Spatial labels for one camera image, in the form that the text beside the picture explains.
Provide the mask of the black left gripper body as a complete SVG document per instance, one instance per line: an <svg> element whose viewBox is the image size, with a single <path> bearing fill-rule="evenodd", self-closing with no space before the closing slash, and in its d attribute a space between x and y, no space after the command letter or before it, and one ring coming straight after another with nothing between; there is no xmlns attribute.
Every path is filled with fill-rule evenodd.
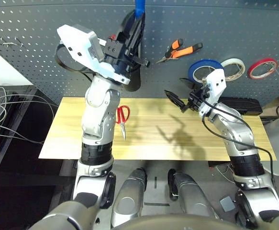
<svg viewBox="0 0 279 230"><path fill-rule="evenodd" d="M130 72L140 66L147 68L150 66L150 61L148 59L139 57L139 52L137 51L138 32L135 32L135 36L136 43L134 47L130 49L126 49L125 47L122 31L107 39L104 48L104 61L111 64L116 72Z"/></svg>

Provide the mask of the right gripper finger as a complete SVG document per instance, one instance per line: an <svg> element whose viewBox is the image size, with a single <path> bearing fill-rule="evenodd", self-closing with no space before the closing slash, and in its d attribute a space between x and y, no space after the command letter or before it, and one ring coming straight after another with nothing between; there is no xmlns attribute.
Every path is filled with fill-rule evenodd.
<svg viewBox="0 0 279 230"><path fill-rule="evenodd" d="M173 92L170 92L170 91L167 91L167 90L164 90L167 98L174 104L176 105L177 107L179 108L183 108L185 106L184 102L182 100L179 99L179 97L174 94Z"/></svg>
<svg viewBox="0 0 279 230"><path fill-rule="evenodd" d="M180 78L179 80L184 83L189 89L193 89L194 83L191 80L187 78Z"/></svg>

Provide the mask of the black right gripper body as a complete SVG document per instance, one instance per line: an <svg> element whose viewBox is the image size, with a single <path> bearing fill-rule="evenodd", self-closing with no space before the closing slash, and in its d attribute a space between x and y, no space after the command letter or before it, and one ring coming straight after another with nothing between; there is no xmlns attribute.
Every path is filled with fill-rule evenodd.
<svg viewBox="0 0 279 230"><path fill-rule="evenodd" d="M188 102L182 106L181 111L185 112L190 109L202 113L200 107L206 105L204 101L209 97L209 90L208 86L193 86L189 93Z"/></svg>

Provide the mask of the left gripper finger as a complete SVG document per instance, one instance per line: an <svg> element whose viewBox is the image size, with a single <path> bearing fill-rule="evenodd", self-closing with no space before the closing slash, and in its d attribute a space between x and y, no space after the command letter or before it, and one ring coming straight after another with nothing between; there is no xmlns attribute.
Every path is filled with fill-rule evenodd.
<svg viewBox="0 0 279 230"><path fill-rule="evenodd" d="M139 18L139 32L138 32L138 39L137 39L137 51L141 51L141 42L144 34L145 28L145 13L143 13Z"/></svg>
<svg viewBox="0 0 279 230"><path fill-rule="evenodd" d="M126 49L133 48L136 43L135 21L135 13L128 13L122 22L124 44Z"/></svg>

